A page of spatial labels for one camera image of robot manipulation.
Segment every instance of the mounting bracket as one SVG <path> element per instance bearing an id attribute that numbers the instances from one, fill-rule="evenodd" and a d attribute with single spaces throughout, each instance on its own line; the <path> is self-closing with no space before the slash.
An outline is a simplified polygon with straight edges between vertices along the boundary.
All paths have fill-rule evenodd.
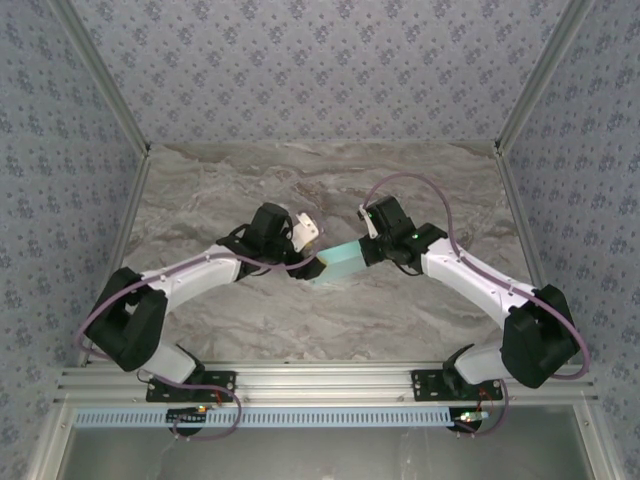
<path id="1" fill-rule="evenodd" d="M 481 401 L 487 400 L 480 394 L 486 391 L 493 400 L 502 400 L 502 388 L 497 380 L 483 382 L 472 390 L 465 398 L 456 396 L 444 381 L 444 370 L 413 370 L 411 372 L 413 399 L 416 402 L 447 402 L 455 400 Z"/>
<path id="2" fill-rule="evenodd" d="M 232 392 L 236 389 L 236 372 L 207 370 L 192 375 L 185 384 L 216 385 Z M 152 378 L 147 386 L 147 402 L 149 403 L 231 403 L 233 399 L 224 393 L 217 394 L 213 390 L 187 390 L 162 383 Z"/>

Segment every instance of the wall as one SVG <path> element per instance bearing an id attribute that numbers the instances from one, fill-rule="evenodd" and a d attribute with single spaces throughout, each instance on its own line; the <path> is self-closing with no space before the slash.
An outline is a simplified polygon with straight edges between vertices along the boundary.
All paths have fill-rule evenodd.
<path id="1" fill-rule="evenodd" d="M 0 478 L 18 479 L 139 155 L 44 0 L 0 2 Z"/>
<path id="2" fill-rule="evenodd" d="M 549 281 L 568 292 L 640 478 L 640 5 L 597 0 L 509 154 Z"/>
<path id="3" fill-rule="evenodd" d="M 566 0 L 74 0 L 151 142 L 493 139 Z"/>

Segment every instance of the purple cable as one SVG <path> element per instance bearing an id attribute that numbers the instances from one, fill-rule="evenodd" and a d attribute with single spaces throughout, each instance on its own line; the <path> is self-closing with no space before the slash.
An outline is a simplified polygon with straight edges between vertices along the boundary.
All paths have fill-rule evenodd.
<path id="1" fill-rule="evenodd" d="M 378 183 L 376 183 L 373 187 L 371 187 L 371 190 L 369 190 L 369 193 L 367 193 L 367 196 L 364 199 L 363 206 L 366 207 L 369 204 L 369 202 L 371 201 L 371 197 L 376 192 L 376 190 L 378 190 L 378 188 L 380 188 L 382 185 L 384 185 L 388 181 L 393 180 L 395 178 L 399 178 L 399 177 L 410 177 L 410 178 L 415 178 L 415 179 L 421 180 L 424 183 L 426 183 L 427 185 L 429 185 L 436 192 L 438 197 L 440 197 L 440 200 L 442 200 L 442 203 L 444 204 L 444 209 L 447 212 L 447 227 L 448 227 L 448 233 L 449 233 L 449 241 L 451 242 L 451 248 L 455 252 L 456 256 L 460 259 L 460 261 L 462 263 L 464 263 L 467 267 L 469 267 L 471 270 L 473 270 L 475 273 L 477 273 L 481 277 L 485 278 L 486 280 L 489 280 L 490 282 L 494 283 L 495 285 L 498 285 L 498 286 L 500 286 L 500 287 L 502 287 L 504 289 L 507 289 L 507 290 L 511 289 L 511 285 L 510 284 L 508 284 L 507 282 L 503 282 L 502 280 L 500 280 L 499 278 L 494 277 L 490 273 L 485 272 L 484 270 L 482 270 L 481 268 L 479 268 L 476 265 L 474 265 L 464 255 L 461 254 L 460 248 L 458 247 L 458 244 L 456 242 L 455 231 L 453 229 L 453 215 L 451 214 L 451 205 L 449 205 L 449 201 L 447 200 L 447 197 L 444 195 L 442 190 L 440 190 L 440 187 L 438 187 L 434 182 L 429 180 L 424 175 L 420 175 L 420 174 L 417 174 L 417 173 L 411 173 L 411 172 L 399 172 L 399 173 L 394 173 L 392 175 L 389 175 L 388 177 L 383 178 Z M 523 290 L 521 290 L 519 288 L 513 288 L 512 291 L 516 295 L 519 295 L 519 296 L 521 296 L 523 298 L 526 298 L 527 300 L 529 300 L 530 302 L 534 303 L 538 307 L 542 308 L 543 310 L 545 310 L 549 314 L 553 315 L 553 317 L 555 317 L 562 324 L 562 326 L 564 326 L 569 331 L 571 336 L 575 339 L 575 341 L 580 346 L 580 350 L 582 351 L 582 355 L 584 357 L 583 363 L 582 363 L 582 367 L 580 368 L 580 370 L 578 372 L 570 374 L 570 375 L 554 374 L 554 375 L 551 375 L 551 378 L 555 378 L 555 379 L 559 379 L 559 380 L 576 380 L 576 379 L 581 378 L 584 375 L 586 375 L 586 373 L 589 371 L 589 366 L 591 365 L 591 355 L 589 354 L 589 349 L 588 349 L 587 344 L 585 343 L 584 339 L 582 338 L 580 333 L 578 333 L 578 330 L 576 330 L 576 328 L 573 325 L 571 325 L 571 322 L 569 322 L 569 320 L 567 320 L 564 317 L 564 315 L 562 315 L 560 312 L 558 312 L 555 308 L 551 307 L 550 305 L 547 305 L 542 300 L 534 297 L 533 295 L 531 295 L 531 294 L 529 294 L 529 293 L 527 293 L 527 292 L 525 292 L 525 291 L 523 291 Z"/>
<path id="2" fill-rule="evenodd" d="M 212 390 L 212 391 L 215 391 L 215 392 L 224 393 L 225 395 L 228 395 L 229 397 L 231 397 L 233 399 L 233 401 L 235 402 L 235 404 L 238 406 L 238 413 L 236 414 L 236 418 L 233 421 L 233 424 L 231 424 L 231 426 L 229 428 L 227 428 L 226 430 L 224 430 L 224 431 L 222 431 L 220 433 L 216 433 L 214 435 L 199 435 L 197 437 L 185 437 L 184 435 L 180 435 L 178 433 L 178 424 L 180 423 L 180 421 L 183 418 L 188 417 L 190 414 L 183 413 L 181 415 L 178 415 L 178 418 L 175 419 L 175 421 L 173 422 L 173 426 L 171 428 L 171 430 L 173 431 L 173 434 L 176 436 L 176 438 L 182 438 L 182 439 L 184 439 L 184 440 L 186 440 L 188 442 L 190 442 L 190 441 L 208 442 L 210 440 L 220 440 L 222 438 L 228 437 L 229 435 L 231 435 L 233 432 L 235 432 L 238 429 L 238 425 L 240 424 L 240 420 L 242 420 L 242 403 L 240 402 L 240 399 L 238 398 L 238 396 L 234 392 L 229 390 L 228 388 L 218 387 L 217 385 L 188 385 L 188 384 L 184 384 L 184 383 L 172 382 L 168 378 L 164 378 L 164 377 L 161 377 L 159 375 L 153 375 L 153 376 L 156 379 L 160 380 L 162 383 L 165 383 L 165 384 L 170 385 L 170 386 L 175 387 L 175 388 L 183 388 L 184 390 Z"/>
<path id="3" fill-rule="evenodd" d="M 293 265 L 285 265 L 284 263 L 270 265 L 268 263 L 263 263 L 257 260 L 253 260 L 252 258 L 249 258 L 249 257 L 236 255 L 235 253 L 215 253 L 213 255 L 204 254 L 200 257 L 196 257 L 189 262 L 183 263 L 182 265 L 177 265 L 173 268 L 170 268 L 166 272 L 163 272 L 158 275 L 154 275 L 152 277 L 144 278 L 143 280 L 140 280 L 139 282 L 136 282 L 133 285 L 129 285 L 128 287 L 123 288 L 119 292 L 115 293 L 114 295 L 106 299 L 104 302 L 100 304 L 98 308 L 96 308 L 93 312 L 91 312 L 91 314 L 87 317 L 87 319 L 84 322 L 82 322 L 82 325 L 80 325 L 80 328 L 78 329 L 74 337 L 75 344 L 80 350 L 82 350 L 85 353 L 95 355 L 96 357 L 103 358 L 105 360 L 110 360 L 110 358 L 104 353 L 98 352 L 91 348 L 87 348 L 82 344 L 82 339 L 84 337 L 84 334 L 87 328 L 89 328 L 89 326 L 96 320 L 96 318 L 98 318 L 102 314 L 102 312 L 104 312 L 107 308 L 113 305 L 113 303 L 120 300 L 125 295 L 128 295 L 129 293 L 133 292 L 134 290 L 137 290 L 138 288 L 144 287 L 145 285 L 148 285 L 150 283 L 160 280 L 162 276 L 165 276 L 168 278 L 168 277 L 171 277 L 172 275 L 175 275 L 176 273 L 186 270 L 187 268 L 191 268 L 195 265 L 199 265 L 207 261 L 218 260 L 222 258 L 240 260 L 241 262 L 245 262 L 250 265 L 255 265 L 256 267 L 269 268 L 271 270 L 294 270 L 296 268 L 304 267 L 306 264 L 311 262 L 315 258 L 317 253 L 318 253 L 317 248 L 314 248 L 311 254 L 309 255 L 309 257 L 305 258 L 301 262 L 294 263 Z"/>

